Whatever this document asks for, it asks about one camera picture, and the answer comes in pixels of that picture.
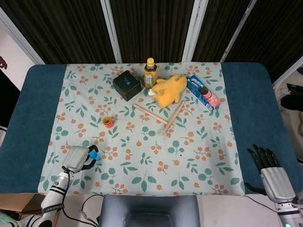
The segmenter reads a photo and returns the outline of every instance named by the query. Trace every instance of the yellow plush toy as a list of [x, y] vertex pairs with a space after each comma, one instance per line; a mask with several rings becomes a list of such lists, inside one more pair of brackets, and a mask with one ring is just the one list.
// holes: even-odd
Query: yellow plush toy
[[180, 93], [186, 88], [187, 79], [184, 74], [176, 74], [168, 80], [157, 79], [156, 82], [152, 89], [157, 94], [153, 97], [158, 100], [159, 106], [164, 108], [173, 101], [176, 103], [179, 101]]

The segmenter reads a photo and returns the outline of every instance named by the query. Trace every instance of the black gift box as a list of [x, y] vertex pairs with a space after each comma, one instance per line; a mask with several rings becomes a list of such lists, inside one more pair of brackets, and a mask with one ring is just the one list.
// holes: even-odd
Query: black gift box
[[141, 82], [130, 71], [125, 71], [113, 79], [116, 91], [126, 100], [130, 100], [141, 91]]

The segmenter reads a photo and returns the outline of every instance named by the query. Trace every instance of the floral tablecloth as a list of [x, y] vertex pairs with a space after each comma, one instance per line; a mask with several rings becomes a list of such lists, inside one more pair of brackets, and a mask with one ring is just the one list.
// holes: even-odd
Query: floral tablecloth
[[[102, 159], [75, 174], [69, 194], [147, 196], [244, 194], [221, 65], [216, 62], [158, 63], [158, 76], [198, 76], [221, 99], [210, 112], [186, 89], [174, 128], [132, 107], [138, 104], [167, 119], [178, 104], [160, 108], [143, 90], [126, 102], [113, 78], [125, 70], [142, 77], [144, 64], [67, 65], [38, 191], [45, 193], [62, 171], [72, 145], [97, 145]], [[104, 116], [115, 122], [107, 129]]]

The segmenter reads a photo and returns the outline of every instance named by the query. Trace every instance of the small cup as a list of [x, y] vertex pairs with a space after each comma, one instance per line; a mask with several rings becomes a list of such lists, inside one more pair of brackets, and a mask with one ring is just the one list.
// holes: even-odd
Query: small cup
[[114, 126], [114, 122], [112, 121], [112, 119], [110, 117], [104, 117], [102, 120], [103, 124], [105, 125], [105, 127], [107, 127], [108, 129], [110, 129], [111, 127]]

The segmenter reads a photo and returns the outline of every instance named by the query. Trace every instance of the wooden stick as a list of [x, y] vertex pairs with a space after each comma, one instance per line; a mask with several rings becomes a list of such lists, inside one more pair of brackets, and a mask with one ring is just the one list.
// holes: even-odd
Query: wooden stick
[[184, 105], [185, 101], [183, 100], [180, 104], [180, 106], [177, 108], [177, 110], [174, 112], [174, 115], [172, 116], [171, 120], [169, 121], [169, 123], [167, 125], [165, 125], [164, 129], [161, 132], [161, 136], [164, 135], [164, 133], [167, 131], [167, 129], [170, 127], [170, 125], [173, 123], [173, 121], [175, 120], [175, 118], [177, 117], [177, 115], [180, 113], [183, 105]]
[[137, 104], [133, 104], [133, 107], [137, 108], [138, 110], [141, 110], [142, 112], [148, 114], [149, 116], [153, 117], [154, 119], [158, 120], [159, 122], [162, 122], [163, 124], [168, 124], [168, 122], [166, 120], [158, 117], [157, 115], [153, 114], [152, 112], [144, 109], [143, 107], [141, 107], [141, 106], [139, 106]]

